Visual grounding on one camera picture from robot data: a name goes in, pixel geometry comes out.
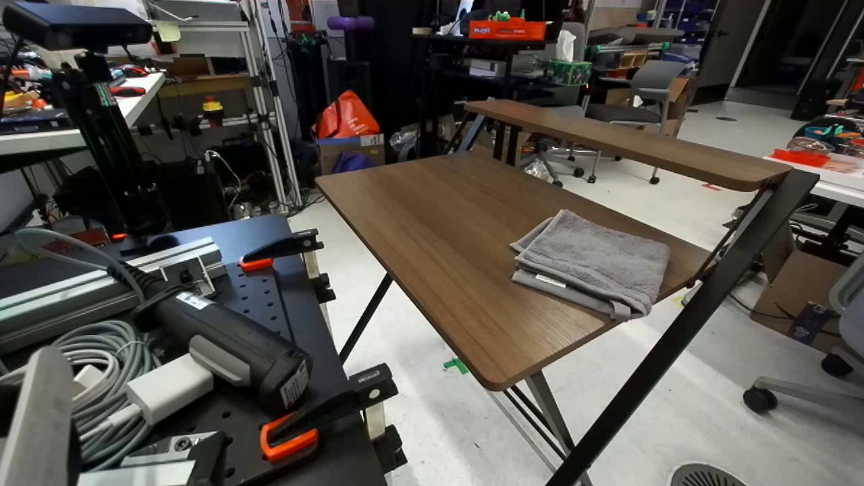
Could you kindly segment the orange handled bar clamp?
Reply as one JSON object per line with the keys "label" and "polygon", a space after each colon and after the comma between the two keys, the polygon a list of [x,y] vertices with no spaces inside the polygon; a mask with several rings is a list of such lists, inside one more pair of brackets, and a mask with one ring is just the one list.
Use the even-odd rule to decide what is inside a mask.
{"label": "orange handled bar clamp", "polygon": [[348,379],[348,388],[313,406],[291,410],[259,426],[259,454],[269,465],[284,465],[315,450],[321,444],[321,430],[363,414],[396,394],[396,384],[387,365],[367,367]]}

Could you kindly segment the cardboard box on floor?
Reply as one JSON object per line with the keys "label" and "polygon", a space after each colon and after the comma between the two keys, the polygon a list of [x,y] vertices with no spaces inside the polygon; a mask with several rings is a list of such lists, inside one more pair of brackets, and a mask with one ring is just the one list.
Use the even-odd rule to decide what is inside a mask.
{"label": "cardboard box on floor", "polygon": [[791,334],[795,318],[807,305],[830,305],[830,290],[842,273],[846,268],[832,259],[795,251],[757,300],[750,318],[780,334]]}

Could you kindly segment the black handheld controller device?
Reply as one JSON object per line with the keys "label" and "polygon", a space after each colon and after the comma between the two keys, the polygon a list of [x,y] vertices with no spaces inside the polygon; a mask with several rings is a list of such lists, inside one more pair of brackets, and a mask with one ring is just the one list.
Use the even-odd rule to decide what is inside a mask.
{"label": "black handheld controller device", "polygon": [[269,417],[288,414],[310,386],[310,357],[253,318],[192,292],[160,292],[136,315],[175,337],[221,380],[251,388]]}

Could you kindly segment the orange bag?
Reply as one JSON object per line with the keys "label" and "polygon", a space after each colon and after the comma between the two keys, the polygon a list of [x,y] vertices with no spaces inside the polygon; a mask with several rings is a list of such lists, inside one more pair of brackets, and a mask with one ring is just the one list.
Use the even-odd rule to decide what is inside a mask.
{"label": "orange bag", "polygon": [[319,138],[360,138],[379,134],[380,124],[365,101],[353,89],[346,89],[319,113],[313,132]]}

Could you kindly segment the white power adapter block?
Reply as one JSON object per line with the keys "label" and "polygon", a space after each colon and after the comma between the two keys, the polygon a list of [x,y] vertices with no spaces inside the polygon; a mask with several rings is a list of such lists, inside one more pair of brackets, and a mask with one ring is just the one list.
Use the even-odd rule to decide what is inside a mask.
{"label": "white power adapter block", "polygon": [[213,372],[184,354],[128,384],[130,399],[140,407],[147,423],[178,414],[213,388]]}

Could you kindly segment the round floor drain grate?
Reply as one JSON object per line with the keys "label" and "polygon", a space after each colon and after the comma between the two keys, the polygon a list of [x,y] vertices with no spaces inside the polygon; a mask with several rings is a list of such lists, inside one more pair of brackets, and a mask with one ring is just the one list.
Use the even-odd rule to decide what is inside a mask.
{"label": "round floor drain grate", "polygon": [[669,486],[745,486],[739,477],[711,465],[681,465]]}

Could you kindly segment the brown wooden desk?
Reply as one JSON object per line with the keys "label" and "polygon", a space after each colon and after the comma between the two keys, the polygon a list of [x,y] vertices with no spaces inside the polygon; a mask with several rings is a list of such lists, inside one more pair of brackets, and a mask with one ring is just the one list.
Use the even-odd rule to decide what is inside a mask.
{"label": "brown wooden desk", "polygon": [[661,295],[708,251],[491,157],[460,153],[321,175],[319,190],[438,334],[503,391],[611,329],[600,314],[510,280],[510,244],[556,210],[669,245]]}

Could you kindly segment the grey office chair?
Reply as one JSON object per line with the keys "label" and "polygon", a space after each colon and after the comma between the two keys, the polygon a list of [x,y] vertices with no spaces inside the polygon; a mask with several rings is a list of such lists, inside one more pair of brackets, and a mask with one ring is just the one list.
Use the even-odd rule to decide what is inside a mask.
{"label": "grey office chair", "polygon": [[618,126],[650,129],[666,138],[678,134],[681,110],[689,98],[691,68],[676,60],[649,60],[633,79],[592,80],[576,95],[539,98],[539,109],[569,116],[608,121]]}

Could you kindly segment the black perforated mounting table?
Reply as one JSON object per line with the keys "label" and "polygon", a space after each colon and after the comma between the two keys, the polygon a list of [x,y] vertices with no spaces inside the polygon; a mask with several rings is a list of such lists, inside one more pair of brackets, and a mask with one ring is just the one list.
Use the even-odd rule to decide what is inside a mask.
{"label": "black perforated mounting table", "polygon": [[306,352],[294,334],[279,334],[267,323],[171,283],[152,269],[165,255],[182,255],[197,241],[221,251],[221,264],[240,275],[279,273],[280,259],[299,259],[319,249],[315,230],[291,233],[279,215],[221,222],[182,233],[153,236],[147,244],[128,241],[106,256],[94,245],[64,233],[26,226],[17,238],[29,251],[76,261],[94,256],[107,275],[143,292],[137,322],[178,340],[194,360],[224,384],[245,391],[267,422],[257,430],[267,472],[259,481],[299,481],[302,486],[387,486],[376,444],[363,423],[365,394],[342,376],[334,348]]}

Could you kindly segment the silver aluminium extrusion rail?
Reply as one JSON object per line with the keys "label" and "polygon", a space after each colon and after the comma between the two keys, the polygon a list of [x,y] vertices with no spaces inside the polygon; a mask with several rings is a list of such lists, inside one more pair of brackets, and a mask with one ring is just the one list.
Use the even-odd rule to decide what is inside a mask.
{"label": "silver aluminium extrusion rail", "polygon": [[[171,283],[188,283],[206,298],[215,292],[215,278],[224,273],[221,249],[213,238],[136,256],[133,268],[153,273]],[[107,269],[87,269],[8,295],[0,300],[0,352],[12,354],[51,340],[78,323],[118,315],[136,305],[136,292]]]}

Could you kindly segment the cardboard box with blue label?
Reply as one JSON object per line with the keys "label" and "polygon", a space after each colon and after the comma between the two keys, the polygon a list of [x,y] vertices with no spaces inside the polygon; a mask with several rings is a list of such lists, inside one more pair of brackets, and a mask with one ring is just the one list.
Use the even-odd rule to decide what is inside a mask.
{"label": "cardboard box with blue label", "polygon": [[333,174],[340,161],[357,164],[365,160],[367,164],[387,161],[387,145],[380,134],[357,134],[357,138],[319,138],[319,161],[323,174]]}

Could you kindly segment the brown raised desk shelf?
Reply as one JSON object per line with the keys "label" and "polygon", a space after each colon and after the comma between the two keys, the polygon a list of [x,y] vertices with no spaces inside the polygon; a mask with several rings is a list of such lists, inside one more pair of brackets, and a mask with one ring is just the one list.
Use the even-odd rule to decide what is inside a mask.
{"label": "brown raised desk shelf", "polygon": [[635,126],[581,120],[515,101],[473,101],[467,110],[518,126],[525,132],[550,134],[565,143],[646,161],[666,174],[689,175],[737,191],[772,186],[788,174],[788,164],[768,161],[758,157],[745,157],[737,152],[678,140]]}

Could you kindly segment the white metal shelving rack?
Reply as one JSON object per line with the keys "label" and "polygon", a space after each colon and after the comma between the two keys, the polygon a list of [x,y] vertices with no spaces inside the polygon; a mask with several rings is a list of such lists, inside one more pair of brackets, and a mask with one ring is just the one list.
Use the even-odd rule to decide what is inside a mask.
{"label": "white metal shelving rack", "polygon": [[296,138],[294,84],[286,53],[286,13],[279,0],[147,0],[156,22],[172,22],[182,45],[244,62],[257,132],[263,138],[280,213],[302,206],[291,140]]}

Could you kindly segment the orange tipped black clamp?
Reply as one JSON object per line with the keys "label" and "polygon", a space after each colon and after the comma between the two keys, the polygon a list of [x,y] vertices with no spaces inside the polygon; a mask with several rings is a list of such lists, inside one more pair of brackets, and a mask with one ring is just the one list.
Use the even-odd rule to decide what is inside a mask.
{"label": "orange tipped black clamp", "polygon": [[315,230],[291,233],[286,238],[279,238],[257,251],[248,251],[237,268],[244,273],[264,273],[269,269],[280,256],[306,256],[321,249]]}

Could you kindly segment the grey towel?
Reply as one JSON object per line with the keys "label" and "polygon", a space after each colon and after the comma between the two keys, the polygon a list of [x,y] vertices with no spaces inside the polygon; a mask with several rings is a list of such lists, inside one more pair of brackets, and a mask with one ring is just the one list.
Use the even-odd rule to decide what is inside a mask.
{"label": "grey towel", "polygon": [[510,244],[512,280],[611,322],[646,315],[669,268],[669,245],[556,210]]}

